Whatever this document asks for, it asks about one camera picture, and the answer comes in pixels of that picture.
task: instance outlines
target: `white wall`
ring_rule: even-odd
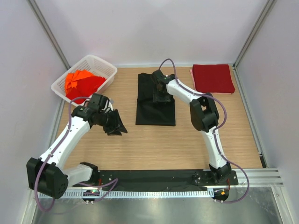
[[[25,0],[2,0],[0,12],[0,222],[17,224],[26,163],[49,146],[59,102],[50,85],[65,68]]]
[[[277,1],[238,67],[267,162],[279,169],[297,214],[298,21],[299,0]]]
[[[267,0],[37,0],[71,65],[233,63]]]

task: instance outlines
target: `folded red towel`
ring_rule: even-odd
[[[193,65],[195,89],[199,92],[234,93],[229,65]]]

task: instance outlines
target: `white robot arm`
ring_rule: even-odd
[[[76,107],[71,114],[70,122],[71,125],[68,123],[51,147],[39,159],[31,158],[26,165],[29,187],[34,189],[38,171],[47,157],[51,155],[39,178],[38,192],[55,199],[60,198],[68,186],[80,182],[93,184],[99,180],[98,167],[87,162],[82,162],[75,168],[62,170],[77,143],[93,125],[103,126],[108,135],[127,133],[118,111],[113,110],[107,97],[99,94],[93,94],[85,106]]]
[[[219,150],[224,155],[222,144],[219,138],[219,132],[216,129],[218,126],[219,114],[214,100],[200,95],[209,95],[210,93],[203,94],[196,92],[195,90],[184,85],[180,80],[176,80],[172,74],[165,76],[161,70],[153,72],[151,75],[152,80],[156,84],[156,88],[153,93],[153,99],[156,103],[170,102],[170,95],[176,96],[183,100],[190,107],[191,122],[194,128],[201,132],[206,147],[209,153],[209,166],[211,169],[212,177],[215,182],[221,182],[231,172],[231,166],[220,155],[216,141],[218,143]]]

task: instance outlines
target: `metal frame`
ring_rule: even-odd
[[[65,65],[66,69],[69,69],[70,65],[69,65],[66,57],[64,56],[64,53],[61,50],[57,40],[55,39],[51,29],[49,28],[36,1],[35,0],[27,0],[27,2],[31,6],[34,14],[36,15],[37,19],[39,20],[42,28],[44,29],[46,35],[48,36],[50,42],[52,43],[54,49],[56,50],[58,56],[60,57],[62,63]],[[247,103],[247,98],[243,91],[242,83],[238,76],[237,67],[240,64],[240,61],[242,60],[243,56],[245,55],[248,47],[250,46],[250,44],[254,40],[255,36],[257,35],[265,18],[267,17],[269,12],[273,8],[275,2],[276,2],[276,0],[268,0],[267,1],[267,3],[265,4],[263,10],[261,11],[261,13],[253,27],[250,35],[248,36],[239,56],[237,57],[236,62],[232,66],[234,69],[234,75],[235,75],[237,85],[240,90],[240,95],[241,95],[242,101],[244,103],[245,111],[248,116],[249,124],[252,129],[252,133],[253,133],[253,136],[254,136],[254,139],[256,142],[256,146],[257,146],[260,156],[263,155],[263,151],[262,151],[263,146],[262,146],[261,141],[259,140],[259,134],[256,129],[254,120],[252,119],[252,116],[251,116],[250,107]],[[158,67],[158,66],[159,66],[158,64],[150,64],[150,65],[125,65],[125,66],[119,66],[119,67]],[[189,66],[189,65],[188,64],[177,64],[177,66],[185,67],[185,66]],[[62,111],[63,111],[63,107],[64,107],[64,101],[61,100],[58,110],[57,110],[55,124],[53,126],[53,131],[52,131],[52,135],[50,137],[49,145],[51,145],[56,138],[58,126],[59,126]],[[237,173],[237,177],[238,177],[240,184],[237,186],[232,186],[232,187],[243,187],[243,188],[246,187],[246,179],[245,179],[242,171],[238,170],[238,169],[236,169],[235,171]],[[272,191],[275,195],[276,203],[278,205],[278,209],[279,209],[280,215],[283,219],[283,222],[288,223],[288,224],[294,223],[294,221],[291,217],[291,213],[293,213],[294,211],[292,211],[291,208],[288,207],[289,203],[287,203],[287,202],[289,201],[289,199],[287,198],[287,195],[286,195],[285,189],[283,187],[283,183],[280,178],[278,170],[276,168],[262,168],[262,169],[245,169],[245,171],[246,171],[247,175],[249,176],[250,187],[269,187],[269,186],[272,187]],[[70,189],[68,189],[68,191],[70,191],[70,190],[81,190],[82,191],[82,189],[83,188],[70,188]],[[23,224],[28,224],[28,223],[32,222],[35,209],[36,209],[36,203],[35,203],[33,191],[29,190],[28,191],[28,205],[24,212],[23,221],[22,221]]]
[[[276,0],[268,0],[267,3],[265,4],[262,12],[260,13],[255,25],[252,28],[251,33],[249,34],[241,52],[239,53],[235,63],[234,63],[234,68],[238,67],[238,65],[240,64],[240,61],[242,60],[244,54],[246,53],[248,47],[250,46],[250,44],[252,43],[253,39],[255,38],[255,36],[257,35],[259,29],[261,28],[263,22],[265,21],[266,17],[268,16],[268,14],[270,13],[271,9],[273,8],[274,4],[275,4]]]
[[[225,63],[228,64],[229,66],[233,67],[234,63]],[[175,64],[176,67],[192,67],[193,64],[182,64],[178,63]],[[131,65],[116,65],[117,68],[158,68],[160,67],[160,64],[131,64]],[[164,63],[163,68],[172,68],[171,63]]]
[[[47,21],[45,20],[41,10],[39,9],[37,3],[35,0],[27,0],[28,4],[31,6],[32,11],[34,12],[34,14],[36,15],[37,20],[40,22],[42,28],[44,29],[44,31],[46,32],[50,42],[52,43],[54,49],[56,50],[58,56],[60,57],[62,63],[64,64],[64,66],[66,67],[66,69],[70,69],[70,64],[68,63],[66,57],[64,56],[64,53],[62,52],[55,36],[53,35],[50,27],[47,24]]]
[[[236,171],[236,175],[239,181],[239,185],[231,185],[231,188],[245,188],[247,187],[247,180],[245,178],[244,173],[239,169],[233,169]],[[260,188],[260,187],[272,187],[272,188],[281,188],[283,187],[282,180],[280,178],[280,174],[275,168],[257,168],[257,169],[244,169],[250,182],[251,188]],[[211,196],[211,192],[214,192],[212,189],[214,188],[226,188],[226,185],[214,185],[214,186],[206,186],[208,188],[207,191],[195,191],[194,194],[191,192],[124,192],[123,194],[119,191],[111,192],[107,198],[162,198],[162,197],[209,197]],[[83,193],[86,190],[97,189],[90,187],[71,187],[68,188],[67,191],[61,198],[85,198],[88,196],[83,196]],[[40,195],[40,198],[50,198],[44,194]]]

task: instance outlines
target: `cable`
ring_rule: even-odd
[[[230,183],[229,183],[229,179],[226,180],[226,182],[228,183],[228,191],[230,190]]]
[[[112,187],[102,197],[94,200],[94,203],[96,203],[96,202],[101,201],[104,197],[106,197],[114,189],[114,187],[116,186],[117,182],[118,182],[118,179],[115,178],[111,182],[103,184],[103,185],[99,185],[99,186],[93,186],[93,185],[89,185],[89,184],[86,184],[86,183],[79,183],[79,184],[83,185],[83,186],[87,186],[87,187],[92,187],[92,188],[103,188],[103,187],[107,187],[107,186],[109,186],[109,185],[111,185],[113,183]],[[51,212],[51,214],[54,214],[54,215],[64,215],[64,214],[70,212],[71,210],[79,207],[80,205],[83,205],[83,204],[77,204],[76,206],[74,206],[71,209],[69,209],[67,211],[64,211],[64,212]]]
[[[37,176],[36,176],[36,181],[34,183],[34,197],[36,199],[36,204],[37,204],[37,207],[43,211],[43,212],[48,212],[50,211],[53,206],[54,206],[54,202],[55,202],[55,198],[53,198],[53,201],[52,201],[52,204],[49,208],[45,209],[39,198],[38,198],[38,191],[37,191],[37,188],[38,188],[38,183],[39,183],[39,179],[41,178],[41,175],[42,175],[42,172],[43,172],[43,169],[45,168],[47,162],[49,161],[49,159],[51,158],[51,156],[55,153],[55,151],[58,149],[58,147],[62,144],[62,142],[66,139],[68,133],[70,132],[70,129],[71,129],[71,104],[73,101],[77,100],[77,99],[90,99],[89,97],[77,97],[77,98],[74,98],[70,101],[70,104],[69,104],[69,124],[68,124],[68,128],[64,134],[64,136],[62,137],[62,139],[58,142],[58,144],[53,148],[53,150],[49,153],[49,155],[47,156],[47,158],[45,159],[45,161],[43,162],[42,166],[40,167],[38,173],[37,173]]]
[[[231,162],[230,160],[228,160],[228,159],[222,154],[222,152],[221,152],[221,150],[220,150],[220,148],[219,148],[218,142],[217,142],[216,134],[215,134],[215,131],[216,131],[217,129],[223,127],[224,124],[225,124],[225,122],[226,122],[226,120],[227,120],[227,116],[228,116],[228,115],[227,115],[227,111],[226,111],[224,105],[222,104],[222,102],[220,102],[220,100],[218,100],[218,99],[216,99],[216,98],[214,98],[214,97],[212,97],[212,96],[209,96],[209,95],[206,95],[206,94],[203,94],[203,93],[199,93],[199,92],[193,92],[193,91],[190,91],[189,89],[187,89],[187,88],[185,88],[183,85],[181,85],[181,83],[180,83],[179,80],[178,80],[177,71],[176,71],[176,66],[174,65],[174,62],[173,62],[173,60],[172,60],[171,58],[167,58],[167,59],[165,59],[165,60],[161,63],[159,69],[161,69],[162,65],[163,65],[166,61],[170,61],[170,62],[172,63],[173,70],[174,70],[174,76],[175,76],[176,82],[177,82],[177,84],[178,84],[182,89],[186,90],[188,93],[191,93],[191,94],[193,94],[193,95],[195,95],[195,96],[200,96],[200,97],[210,98],[210,99],[216,101],[216,102],[222,107],[223,112],[224,112],[224,119],[223,119],[223,122],[213,130],[213,136],[214,136],[214,141],[215,141],[215,144],[216,144],[216,147],[217,147],[217,151],[218,151],[219,155],[220,155],[226,162],[228,162],[228,163],[230,163],[230,164],[233,164],[234,166],[238,167],[238,168],[244,173],[244,175],[245,175],[245,177],[246,177],[246,180],[247,180],[247,189],[246,189],[244,195],[243,195],[242,197],[240,197],[239,199],[236,199],[236,200],[233,200],[233,201],[228,201],[228,202],[223,202],[223,201],[220,201],[220,200],[217,200],[217,201],[220,202],[220,203],[225,203],[225,204],[231,204],[231,203],[236,203],[236,202],[241,201],[244,197],[246,197],[246,195],[247,195],[248,192],[249,192],[249,178],[248,178],[248,176],[247,176],[247,174],[246,174],[246,172],[245,172],[245,170],[244,170],[243,168],[241,168],[239,165],[235,164],[234,162]]]

